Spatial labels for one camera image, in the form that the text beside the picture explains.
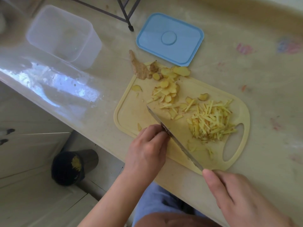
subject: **knife blade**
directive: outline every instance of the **knife blade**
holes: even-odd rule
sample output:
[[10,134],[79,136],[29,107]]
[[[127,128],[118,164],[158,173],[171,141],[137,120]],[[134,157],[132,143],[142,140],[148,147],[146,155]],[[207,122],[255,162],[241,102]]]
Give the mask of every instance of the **knife blade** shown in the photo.
[[193,162],[193,164],[199,168],[200,171],[203,170],[201,164],[191,155],[191,153],[180,143],[180,141],[171,133],[171,131],[163,124],[161,119],[150,109],[147,105],[149,113],[154,117],[154,119],[162,126],[162,128],[168,133],[168,135],[175,141],[175,143],[181,148],[181,150],[186,154],[186,156]]

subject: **metal rack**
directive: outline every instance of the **metal rack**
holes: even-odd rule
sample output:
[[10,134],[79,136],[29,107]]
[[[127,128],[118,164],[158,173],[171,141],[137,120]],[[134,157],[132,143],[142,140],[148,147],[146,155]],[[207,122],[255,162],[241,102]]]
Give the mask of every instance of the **metal rack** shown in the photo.
[[128,4],[129,0],[126,0],[125,3],[122,3],[121,0],[117,0],[117,1],[118,1],[118,4],[119,4],[119,6],[120,6],[120,8],[121,8],[121,10],[122,10],[122,12],[123,12],[124,18],[121,18],[121,17],[119,17],[119,16],[117,16],[117,15],[114,15],[114,14],[112,14],[112,13],[110,13],[110,12],[107,12],[107,11],[105,11],[105,10],[99,9],[99,8],[97,8],[97,7],[94,7],[94,6],[90,5],[90,4],[87,4],[87,3],[85,3],[85,2],[82,2],[82,1],[80,1],[80,0],[72,0],[72,1],[75,1],[75,2],[77,2],[77,3],[80,3],[80,4],[82,4],[82,5],[87,6],[87,7],[89,7],[89,8],[92,8],[92,9],[94,9],[94,10],[97,10],[97,11],[99,11],[99,12],[101,12],[101,13],[104,13],[104,14],[109,15],[109,16],[111,16],[111,17],[114,17],[114,18],[116,18],[116,19],[118,19],[118,20],[121,20],[121,21],[123,21],[123,22],[126,22],[126,23],[128,24],[129,30],[133,32],[133,31],[134,31],[134,27],[131,25],[129,19],[131,18],[132,14],[134,13],[136,7],[138,6],[138,4],[140,3],[141,0],[136,0],[136,1],[135,1],[133,7],[131,8],[131,11],[130,11],[128,14],[127,14],[126,11],[125,11],[125,7],[126,7],[126,5]]

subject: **beige countertop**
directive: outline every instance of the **beige countertop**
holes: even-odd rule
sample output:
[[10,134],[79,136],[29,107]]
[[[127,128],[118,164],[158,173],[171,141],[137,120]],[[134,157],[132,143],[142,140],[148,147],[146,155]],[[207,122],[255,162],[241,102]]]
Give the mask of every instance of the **beige countertop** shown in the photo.
[[[127,24],[70,0],[47,0],[92,22],[103,48],[92,68],[80,72],[25,39],[24,18],[0,36],[0,80],[124,160],[132,138],[119,131],[114,110],[133,71],[128,50],[143,62],[157,59],[135,38],[153,12],[204,30],[190,69],[192,77],[242,99],[251,114],[247,145],[229,169],[242,173],[278,208],[303,225],[303,51],[288,32],[227,15],[196,0],[142,0]],[[113,13],[115,0],[102,6]],[[202,213],[227,226],[203,177],[167,159],[156,181]]]

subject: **blue lid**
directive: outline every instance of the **blue lid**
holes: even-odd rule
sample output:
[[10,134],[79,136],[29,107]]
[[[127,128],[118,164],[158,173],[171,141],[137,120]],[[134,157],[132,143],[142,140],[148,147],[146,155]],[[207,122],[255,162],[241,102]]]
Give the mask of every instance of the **blue lid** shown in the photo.
[[179,66],[188,66],[204,33],[201,29],[162,13],[149,16],[136,43],[139,48]]

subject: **hand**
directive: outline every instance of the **hand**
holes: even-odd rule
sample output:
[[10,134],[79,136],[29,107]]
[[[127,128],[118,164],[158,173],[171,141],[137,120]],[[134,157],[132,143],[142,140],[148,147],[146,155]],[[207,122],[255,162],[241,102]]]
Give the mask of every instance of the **hand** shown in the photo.
[[148,186],[165,163],[169,139],[159,124],[143,129],[128,149],[123,171]]
[[203,177],[231,227],[295,227],[239,174],[203,170]]

